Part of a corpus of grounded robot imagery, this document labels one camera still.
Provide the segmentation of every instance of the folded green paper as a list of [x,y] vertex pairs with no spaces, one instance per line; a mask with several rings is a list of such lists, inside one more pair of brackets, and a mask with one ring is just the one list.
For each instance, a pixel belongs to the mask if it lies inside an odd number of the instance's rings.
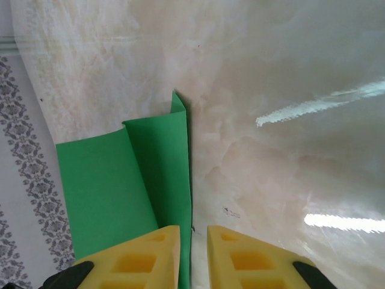
[[57,145],[76,259],[168,225],[180,226],[179,288],[189,288],[191,192],[186,109]]

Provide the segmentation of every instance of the gray floral pattern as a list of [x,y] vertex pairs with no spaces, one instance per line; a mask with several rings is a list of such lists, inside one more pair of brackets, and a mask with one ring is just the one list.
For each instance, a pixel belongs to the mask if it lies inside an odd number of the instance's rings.
[[0,57],[0,125],[56,269],[63,270],[75,260],[68,219],[5,57]]
[[12,233],[4,220],[4,213],[0,211],[0,287],[12,282],[23,288],[32,288],[28,275],[24,272],[23,262],[16,252],[17,246],[12,240]]

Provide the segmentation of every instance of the yellow plastic part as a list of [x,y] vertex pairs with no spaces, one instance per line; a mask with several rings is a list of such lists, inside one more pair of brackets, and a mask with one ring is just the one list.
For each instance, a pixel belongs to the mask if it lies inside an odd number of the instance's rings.
[[179,226],[168,226],[76,262],[94,262],[78,289],[172,289],[179,274]]
[[293,252],[220,226],[208,227],[211,289],[309,289],[294,261],[315,266]]

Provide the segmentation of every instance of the white marble wall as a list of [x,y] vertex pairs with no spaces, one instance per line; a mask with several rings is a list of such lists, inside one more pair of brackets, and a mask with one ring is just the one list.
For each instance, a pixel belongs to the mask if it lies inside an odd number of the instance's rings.
[[18,0],[12,12],[57,143],[165,113],[173,88],[190,99],[194,288],[208,288],[208,224],[306,255],[338,288],[383,287],[385,2]]

